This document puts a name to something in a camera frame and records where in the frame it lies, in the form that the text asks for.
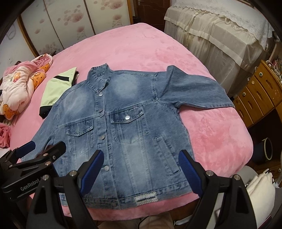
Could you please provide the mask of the pink bed blanket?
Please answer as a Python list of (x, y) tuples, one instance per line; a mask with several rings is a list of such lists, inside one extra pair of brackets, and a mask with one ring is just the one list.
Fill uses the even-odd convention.
[(77, 68), (77, 84), (45, 119), (43, 81), (11, 127), (11, 149), (34, 141), (32, 159), (59, 141), (60, 176), (100, 149), (104, 163), (84, 200), (95, 220), (157, 215), (197, 195), (179, 166), (186, 150), (205, 169), (229, 177), (253, 143), (233, 103), (205, 66), (160, 30), (139, 23), (87, 38), (56, 54), (46, 79)]

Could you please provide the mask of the white fluffy cloth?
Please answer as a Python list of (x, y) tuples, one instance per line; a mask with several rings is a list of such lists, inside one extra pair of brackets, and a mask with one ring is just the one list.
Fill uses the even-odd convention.
[(246, 186), (252, 203), (257, 228), (265, 222), (274, 207), (275, 186), (272, 180), (272, 173), (267, 169), (258, 176), (255, 176)]

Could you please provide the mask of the pink floral quilt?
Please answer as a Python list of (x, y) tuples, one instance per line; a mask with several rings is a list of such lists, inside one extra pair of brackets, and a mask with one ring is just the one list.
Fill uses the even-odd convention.
[(1, 115), (7, 120), (12, 120), (25, 110), (34, 91), (46, 78), (52, 63), (52, 56), (46, 53), (4, 71), (1, 84)]

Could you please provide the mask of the pink crumpled cloth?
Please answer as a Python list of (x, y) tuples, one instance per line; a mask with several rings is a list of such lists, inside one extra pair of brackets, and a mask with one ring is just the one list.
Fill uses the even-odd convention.
[(8, 148), (11, 140), (11, 129), (6, 124), (0, 124), (0, 148)]

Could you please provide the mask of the dark wooden door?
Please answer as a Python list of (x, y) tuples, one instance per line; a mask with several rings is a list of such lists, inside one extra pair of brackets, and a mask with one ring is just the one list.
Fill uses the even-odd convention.
[(164, 31), (165, 14), (171, 6), (170, 0), (134, 0), (133, 23), (146, 23), (158, 30)]

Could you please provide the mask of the floral sliding wardrobe doors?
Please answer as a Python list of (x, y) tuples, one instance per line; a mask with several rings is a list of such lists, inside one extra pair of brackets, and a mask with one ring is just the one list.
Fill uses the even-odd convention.
[(34, 56), (57, 54), (85, 38), (132, 23), (128, 0), (33, 1), (18, 17)]

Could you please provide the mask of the green and black folded garment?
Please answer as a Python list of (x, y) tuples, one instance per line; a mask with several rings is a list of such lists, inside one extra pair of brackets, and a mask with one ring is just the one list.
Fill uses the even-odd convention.
[(79, 72), (77, 71), (77, 68), (74, 67), (63, 73), (57, 74), (47, 82), (39, 109), (39, 116), (42, 119), (47, 117), (52, 106), (61, 97), (61, 95), (75, 85), (78, 76)]

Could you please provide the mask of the beige lace-covered furniture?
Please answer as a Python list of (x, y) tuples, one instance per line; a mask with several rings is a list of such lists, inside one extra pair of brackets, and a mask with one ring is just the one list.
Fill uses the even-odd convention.
[(173, 1), (165, 33), (188, 49), (229, 96), (271, 51), (274, 29), (245, 1)]

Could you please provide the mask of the wooden drawer cabinet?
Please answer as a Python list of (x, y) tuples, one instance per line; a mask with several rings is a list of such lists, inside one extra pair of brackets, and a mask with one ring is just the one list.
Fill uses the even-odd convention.
[(246, 128), (250, 128), (275, 110), (281, 118), (281, 79), (270, 61), (262, 60), (233, 104)]

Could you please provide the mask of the blue denim jacket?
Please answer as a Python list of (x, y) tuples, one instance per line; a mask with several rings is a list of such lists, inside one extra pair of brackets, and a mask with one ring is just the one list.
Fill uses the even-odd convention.
[(23, 161), (63, 141), (66, 152), (54, 167), (65, 176), (101, 150), (104, 164), (84, 196), (89, 208), (128, 209), (180, 197), (192, 190), (178, 155), (193, 153), (182, 105), (214, 109), (233, 103), (215, 80), (175, 66), (164, 72), (94, 67), (53, 105)]

